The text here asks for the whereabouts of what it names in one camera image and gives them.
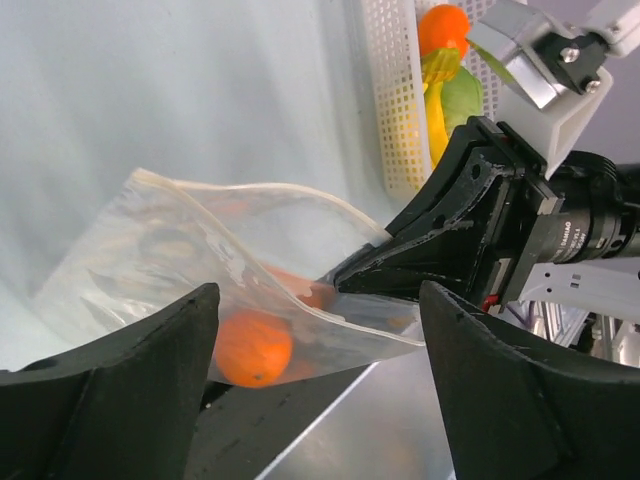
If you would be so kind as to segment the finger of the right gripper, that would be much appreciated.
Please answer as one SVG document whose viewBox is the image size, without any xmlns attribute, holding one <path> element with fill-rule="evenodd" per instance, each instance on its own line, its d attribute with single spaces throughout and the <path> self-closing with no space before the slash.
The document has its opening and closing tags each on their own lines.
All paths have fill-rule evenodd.
<svg viewBox="0 0 640 480">
<path fill-rule="evenodd" d="M 460 222 L 497 177 L 511 174 L 510 137 L 506 123 L 486 117 L 457 127 L 434 173 L 386 231 L 400 242 Z"/>
<path fill-rule="evenodd" d="M 436 282 L 472 304 L 474 278 L 488 246 L 491 200 L 497 190 L 488 189 L 460 222 L 407 241 L 394 238 L 374 247 L 367 245 L 332 271 L 340 293 L 373 294 L 415 300 L 421 285 Z"/>
</svg>

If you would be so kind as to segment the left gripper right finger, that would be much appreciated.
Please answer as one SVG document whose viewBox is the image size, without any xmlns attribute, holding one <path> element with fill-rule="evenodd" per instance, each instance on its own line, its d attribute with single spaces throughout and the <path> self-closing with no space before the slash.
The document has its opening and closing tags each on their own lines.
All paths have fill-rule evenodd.
<svg viewBox="0 0 640 480">
<path fill-rule="evenodd" d="M 457 478 L 638 478 L 638 369 L 558 346 L 435 282 L 419 306 Z"/>
</svg>

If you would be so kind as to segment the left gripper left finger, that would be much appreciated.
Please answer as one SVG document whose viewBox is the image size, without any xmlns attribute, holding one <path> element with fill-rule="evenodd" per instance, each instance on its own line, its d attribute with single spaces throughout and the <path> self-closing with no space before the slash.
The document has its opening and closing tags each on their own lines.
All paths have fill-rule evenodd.
<svg viewBox="0 0 640 480">
<path fill-rule="evenodd" d="M 180 479 L 219 325 L 219 287 L 1 374 L 4 479 Z"/>
</svg>

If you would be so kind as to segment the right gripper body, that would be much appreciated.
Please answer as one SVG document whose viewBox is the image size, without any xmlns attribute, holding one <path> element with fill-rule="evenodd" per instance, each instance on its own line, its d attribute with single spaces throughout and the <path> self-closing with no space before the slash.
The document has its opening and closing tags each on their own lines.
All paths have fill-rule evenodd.
<svg viewBox="0 0 640 480">
<path fill-rule="evenodd" d="M 474 303 L 495 313 L 519 298 L 563 198 L 544 179 L 544 159 L 508 123 L 495 124 L 490 139 L 498 152 L 486 158 L 504 159 L 507 171 L 491 186 L 498 192 L 491 200 L 488 246 L 474 278 Z"/>
</svg>

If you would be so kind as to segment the green fake cabbage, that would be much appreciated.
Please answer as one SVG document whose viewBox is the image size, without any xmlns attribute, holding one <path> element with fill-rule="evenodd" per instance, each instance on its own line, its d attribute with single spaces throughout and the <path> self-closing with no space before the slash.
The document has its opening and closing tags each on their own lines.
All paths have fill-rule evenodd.
<svg viewBox="0 0 640 480">
<path fill-rule="evenodd" d="M 484 114 L 484 89 L 481 81 L 465 67 L 443 85 L 441 93 L 445 129 L 449 136 L 465 125 L 468 118 Z"/>
</svg>

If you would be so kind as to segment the clear zip top bag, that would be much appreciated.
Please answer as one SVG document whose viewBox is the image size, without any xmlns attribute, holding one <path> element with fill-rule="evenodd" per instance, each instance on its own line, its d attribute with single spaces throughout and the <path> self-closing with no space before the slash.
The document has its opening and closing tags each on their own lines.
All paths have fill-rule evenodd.
<svg viewBox="0 0 640 480">
<path fill-rule="evenodd" d="M 340 293 L 331 280 L 350 255 L 387 239 L 361 211 L 308 187 L 218 186 L 140 169 L 45 281 L 34 308 L 80 345 L 215 283 L 219 327 L 245 309 L 288 322 L 293 355 L 269 386 L 306 380 L 424 347 L 415 302 Z"/>
</svg>

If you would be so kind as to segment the yellow fake banana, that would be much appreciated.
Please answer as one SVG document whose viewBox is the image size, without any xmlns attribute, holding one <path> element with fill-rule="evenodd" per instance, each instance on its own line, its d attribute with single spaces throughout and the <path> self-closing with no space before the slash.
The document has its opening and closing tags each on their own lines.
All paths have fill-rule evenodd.
<svg viewBox="0 0 640 480">
<path fill-rule="evenodd" d="M 441 99 L 443 85 L 443 82 L 423 83 L 427 137 L 433 170 L 438 166 L 449 143 Z"/>
</svg>

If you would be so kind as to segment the yellow fake bell pepper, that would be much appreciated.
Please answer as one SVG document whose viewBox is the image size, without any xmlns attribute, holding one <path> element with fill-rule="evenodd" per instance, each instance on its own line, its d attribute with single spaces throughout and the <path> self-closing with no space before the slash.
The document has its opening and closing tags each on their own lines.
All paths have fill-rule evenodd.
<svg viewBox="0 0 640 480">
<path fill-rule="evenodd" d="M 421 57 L 421 75 L 426 84 L 452 80 L 461 66 L 458 48 L 437 48 Z"/>
</svg>

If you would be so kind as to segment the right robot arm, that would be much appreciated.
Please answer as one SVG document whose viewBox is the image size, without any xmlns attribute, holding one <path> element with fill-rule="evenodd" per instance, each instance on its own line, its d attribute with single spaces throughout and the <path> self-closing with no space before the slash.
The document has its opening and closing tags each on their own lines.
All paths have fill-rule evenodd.
<svg viewBox="0 0 640 480">
<path fill-rule="evenodd" d="M 473 116 L 387 233 L 332 270 L 339 292 L 416 300 L 433 281 L 488 309 L 537 264 L 637 256 L 639 170 L 573 151 L 548 174 L 508 124 Z"/>
</svg>

